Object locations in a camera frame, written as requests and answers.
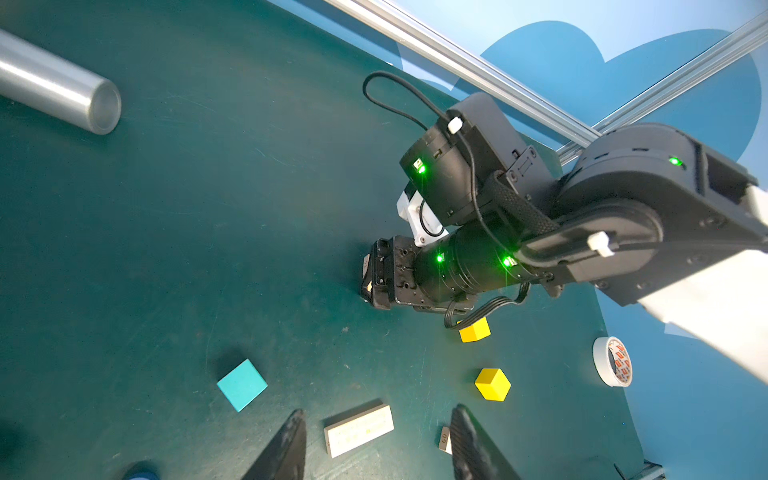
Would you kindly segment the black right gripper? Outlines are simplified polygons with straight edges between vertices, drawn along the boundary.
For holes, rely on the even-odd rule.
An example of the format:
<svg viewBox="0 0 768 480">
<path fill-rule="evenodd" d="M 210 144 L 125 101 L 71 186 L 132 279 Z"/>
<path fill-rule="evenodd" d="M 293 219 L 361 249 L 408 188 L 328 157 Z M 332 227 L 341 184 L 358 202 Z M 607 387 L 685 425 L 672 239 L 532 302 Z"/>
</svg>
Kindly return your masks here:
<svg viewBox="0 0 768 480">
<path fill-rule="evenodd" d="M 360 294 L 381 310 L 466 313 L 485 292 L 537 282 L 480 225 L 468 224 L 423 247 L 404 236 L 377 240 L 363 261 Z"/>
</svg>

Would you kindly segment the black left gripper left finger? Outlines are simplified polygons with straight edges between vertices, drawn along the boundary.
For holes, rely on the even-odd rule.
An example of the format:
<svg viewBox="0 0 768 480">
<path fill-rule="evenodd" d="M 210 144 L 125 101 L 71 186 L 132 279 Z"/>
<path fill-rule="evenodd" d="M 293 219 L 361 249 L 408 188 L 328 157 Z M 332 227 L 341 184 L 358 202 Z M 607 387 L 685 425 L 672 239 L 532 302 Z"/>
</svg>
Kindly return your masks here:
<svg viewBox="0 0 768 480">
<path fill-rule="evenodd" d="M 243 480 L 302 480 L 307 450 L 305 413 L 294 410 L 242 477 Z"/>
</svg>

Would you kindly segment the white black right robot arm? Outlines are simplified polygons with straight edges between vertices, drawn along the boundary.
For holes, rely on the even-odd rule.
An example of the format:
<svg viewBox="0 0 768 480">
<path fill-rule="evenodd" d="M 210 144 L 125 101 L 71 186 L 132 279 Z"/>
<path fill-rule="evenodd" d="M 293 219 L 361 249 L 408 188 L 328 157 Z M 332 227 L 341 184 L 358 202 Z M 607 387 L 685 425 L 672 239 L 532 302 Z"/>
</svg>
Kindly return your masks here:
<svg viewBox="0 0 768 480">
<path fill-rule="evenodd" d="M 431 128 L 404 155 L 419 207 L 437 201 L 436 240 L 396 236 L 365 257 L 361 297 L 466 328 L 530 289 L 587 283 L 638 304 L 767 376 L 767 194 L 743 167 L 661 124 L 594 141 L 553 176 L 517 134 Z"/>
</svg>

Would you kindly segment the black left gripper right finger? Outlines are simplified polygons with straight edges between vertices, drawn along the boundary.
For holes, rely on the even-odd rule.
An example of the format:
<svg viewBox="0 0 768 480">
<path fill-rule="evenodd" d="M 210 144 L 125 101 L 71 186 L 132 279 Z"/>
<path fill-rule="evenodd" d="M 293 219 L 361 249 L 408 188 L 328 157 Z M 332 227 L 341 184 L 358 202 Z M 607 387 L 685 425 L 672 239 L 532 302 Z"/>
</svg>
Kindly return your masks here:
<svg viewBox="0 0 768 480">
<path fill-rule="evenodd" d="M 451 414 L 452 465 L 456 480 L 520 480 L 510 462 L 463 404 Z"/>
</svg>

